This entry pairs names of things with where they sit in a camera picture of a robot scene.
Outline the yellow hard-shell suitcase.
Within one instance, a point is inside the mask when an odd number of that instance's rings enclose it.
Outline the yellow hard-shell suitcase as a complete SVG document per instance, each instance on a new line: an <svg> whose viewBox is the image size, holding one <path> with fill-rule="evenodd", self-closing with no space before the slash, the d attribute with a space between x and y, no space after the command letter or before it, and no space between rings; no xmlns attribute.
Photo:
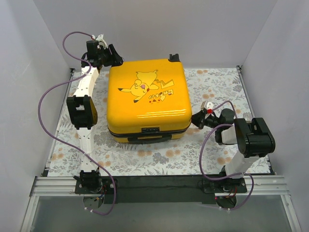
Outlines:
<svg viewBox="0 0 309 232"><path fill-rule="evenodd" d="M178 54L110 68L106 117L115 141L145 144L179 139L189 128L191 116Z"/></svg>

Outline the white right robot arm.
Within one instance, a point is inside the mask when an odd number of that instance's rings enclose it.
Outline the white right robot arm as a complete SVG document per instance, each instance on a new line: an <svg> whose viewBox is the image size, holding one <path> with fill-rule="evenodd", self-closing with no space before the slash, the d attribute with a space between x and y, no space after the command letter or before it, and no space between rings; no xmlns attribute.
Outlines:
<svg viewBox="0 0 309 232"><path fill-rule="evenodd" d="M204 193L245 193L244 174L254 162L275 150L275 139L264 119L247 121L236 118L231 109L223 109L220 116L211 109L202 109L192 115L191 121L200 130L211 128L217 144L238 147L232 160L218 175L204 177L198 186Z"/></svg>

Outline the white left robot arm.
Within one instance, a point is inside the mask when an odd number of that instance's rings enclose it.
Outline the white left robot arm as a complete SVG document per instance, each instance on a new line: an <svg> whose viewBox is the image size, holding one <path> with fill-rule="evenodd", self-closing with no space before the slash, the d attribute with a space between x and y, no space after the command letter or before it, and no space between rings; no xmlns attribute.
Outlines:
<svg viewBox="0 0 309 232"><path fill-rule="evenodd" d="M92 100L93 90L101 68L122 65L123 59L112 44L107 45L103 38L86 42L87 52L82 56L83 78L80 79L72 97L67 97L66 104L70 120L76 128L80 149L85 152L81 158L81 170L75 179L80 187L98 193L103 188L99 166L94 159L94 126L98 122L98 113Z"/></svg>

